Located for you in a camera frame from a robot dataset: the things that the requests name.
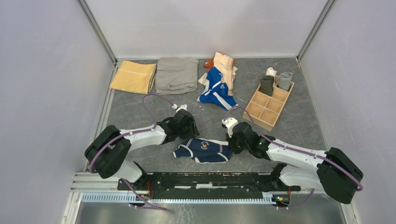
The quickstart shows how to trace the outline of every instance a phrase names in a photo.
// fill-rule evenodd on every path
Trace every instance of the laundry pile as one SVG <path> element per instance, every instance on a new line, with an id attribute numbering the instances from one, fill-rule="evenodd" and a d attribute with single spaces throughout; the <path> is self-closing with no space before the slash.
<path id="1" fill-rule="evenodd" d="M 183 94 L 197 90 L 199 82 L 205 86 L 205 90 L 198 97 L 198 102 L 213 103 L 230 110 L 237 105 L 233 98 L 233 82 L 237 70 L 234 59 L 216 52 L 204 66 L 207 71 L 198 80 L 198 59 L 160 58 L 157 64 L 123 61 L 110 88 L 147 94 L 155 82 L 158 94 Z"/>
<path id="2" fill-rule="evenodd" d="M 160 58 L 157 63 L 158 94 L 182 94 L 198 88 L 198 59 Z"/>
<path id="3" fill-rule="evenodd" d="M 122 61 L 110 88 L 142 94 L 150 93 L 154 84 L 155 70 L 156 64 Z"/>
<path id="4" fill-rule="evenodd" d="M 228 142 L 202 138 L 192 138 L 173 152 L 175 158 L 191 157 L 198 163 L 224 163 L 230 160 L 232 154 Z"/>
<path id="5" fill-rule="evenodd" d="M 198 97 L 197 101 L 202 103 L 213 103 L 225 110 L 237 105 L 233 95 L 233 82 L 235 71 L 233 58 L 216 52 L 214 58 L 205 62 L 208 68 L 206 73 L 198 80 L 205 85 L 204 92 Z"/>

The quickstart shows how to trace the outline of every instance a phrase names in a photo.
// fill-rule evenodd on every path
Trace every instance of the dark gray sock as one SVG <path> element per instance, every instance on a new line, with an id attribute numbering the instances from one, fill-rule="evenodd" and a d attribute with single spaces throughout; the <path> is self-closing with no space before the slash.
<path id="1" fill-rule="evenodd" d="M 264 78 L 260 80 L 260 84 L 261 92 L 271 97 L 272 93 L 274 92 L 274 88 L 272 87 L 274 84 L 274 77 L 264 76 Z"/>

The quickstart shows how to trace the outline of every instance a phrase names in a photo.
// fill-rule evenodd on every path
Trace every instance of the wooden organizer box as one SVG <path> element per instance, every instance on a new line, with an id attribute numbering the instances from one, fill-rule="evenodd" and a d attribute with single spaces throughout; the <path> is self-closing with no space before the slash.
<path id="1" fill-rule="evenodd" d="M 276 87 L 274 87 L 274 92 L 271 97 L 262 93 L 260 90 L 261 85 L 259 85 L 246 107 L 247 112 L 252 116 L 255 123 L 269 131 L 274 128 L 278 121 L 279 115 L 294 86 L 294 82 L 291 82 L 289 91 L 284 91 L 278 88 L 278 80 L 279 76 L 276 76 Z M 246 112 L 243 113 L 242 117 L 250 120 Z"/>

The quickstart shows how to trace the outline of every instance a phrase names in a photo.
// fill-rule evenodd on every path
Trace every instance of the black mounting plate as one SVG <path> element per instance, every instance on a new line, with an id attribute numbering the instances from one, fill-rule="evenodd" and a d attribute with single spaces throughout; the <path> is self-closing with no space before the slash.
<path id="1" fill-rule="evenodd" d="M 147 183 L 154 192 L 155 199 L 261 199 L 262 192 L 288 191 L 279 176 L 274 172 L 154 172 L 144 173 L 143 176 L 131 185 L 135 190 L 147 190 Z M 211 184 L 216 189 L 202 188 L 202 185 Z M 118 190 L 129 190 L 128 186 L 120 181 Z M 299 186 L 292 186 L 291 191 L 300 191 Z"/>

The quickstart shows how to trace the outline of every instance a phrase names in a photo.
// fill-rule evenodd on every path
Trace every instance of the metal floor panel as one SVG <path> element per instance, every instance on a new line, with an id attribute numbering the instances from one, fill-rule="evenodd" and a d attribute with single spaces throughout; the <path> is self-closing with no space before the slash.
<path id="1" fill-rule="evenodd" d="M 307 195 L 292 195 L 292 204 Z M 277 211 L 263 204 L 156 204 L 139 210 L 126 203 L 81 203 L 77 224 L 345 224 L 339 203 L 314 195 L 306 205 Z"/>

